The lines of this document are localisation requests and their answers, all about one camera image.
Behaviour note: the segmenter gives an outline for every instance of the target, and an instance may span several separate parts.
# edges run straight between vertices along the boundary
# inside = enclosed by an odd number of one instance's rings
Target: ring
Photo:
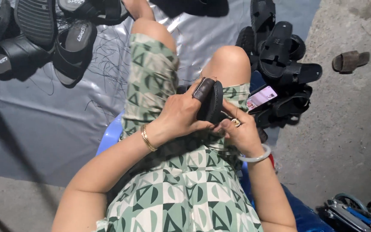
[[[241,126],[241,122],[238,119],[231,119],[231,121],[234,123],[234,126],[238,129]]]

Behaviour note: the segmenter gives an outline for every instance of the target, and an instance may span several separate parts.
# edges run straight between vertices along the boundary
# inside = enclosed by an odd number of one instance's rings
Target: gold bracelet
[[[143,140],[146,143],[148,149],[150,149],[151,151],[157,151],[157,149],[153,147],[148,141],[148,137],[146,133],[146,125],[141,125],[141,136],[143,137]]]

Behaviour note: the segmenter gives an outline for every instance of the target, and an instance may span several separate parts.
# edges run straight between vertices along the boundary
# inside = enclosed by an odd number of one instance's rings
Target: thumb
[[[208,121],[196,121],[193,123],[194,130],[204,130],[214,128],[214,125]]]
[[[231,136],[235,135],[235,133],[237,132],[237,128],[234,126],[234,123],[230,119],[224,119],[220,122],[220,125]]]

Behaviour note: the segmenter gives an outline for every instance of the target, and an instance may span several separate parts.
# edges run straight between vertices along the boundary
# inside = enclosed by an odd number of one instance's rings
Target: grey plastic sheet
[[[152,5],[157,21],[177,40],[180,84],[197,79],[215,50],[234,45],[239,31],[250,25],[249,0],[229,0],[229,6],[221,18],[185,13],[167,18]],[[305,40],[318,6],[319,0],[277,0],[277,20],[291,22]],[[132,24],[127,18],[117,26],[98,26],[93,61],[72,89],[61,85],[51,63],[25,81],[0,81],[0,112],[46,183],[66,186],[95,155],[107,125],[123,110]],[[270,144],[275,145],[278,131],[267,130]],[[0,176],[32,180],[1,141]]]

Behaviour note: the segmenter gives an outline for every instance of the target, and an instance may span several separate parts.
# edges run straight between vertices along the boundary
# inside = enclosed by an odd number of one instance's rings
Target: woman's left hand
[[[214,125],[208,121],[198,121],[197,112],[201,107],[201,102],[193,98],[193,92],[200,83],[201,79],[195,81],[193,85],[184,94],[174,94],[168,97],[160,116],[147,126],[147,134],[151,144],[153,144],[153,136],[164,137],[162,143],[190,134],[197,130],[214,128]],[[155,145],[159,146],[160,141],[155,141]]]

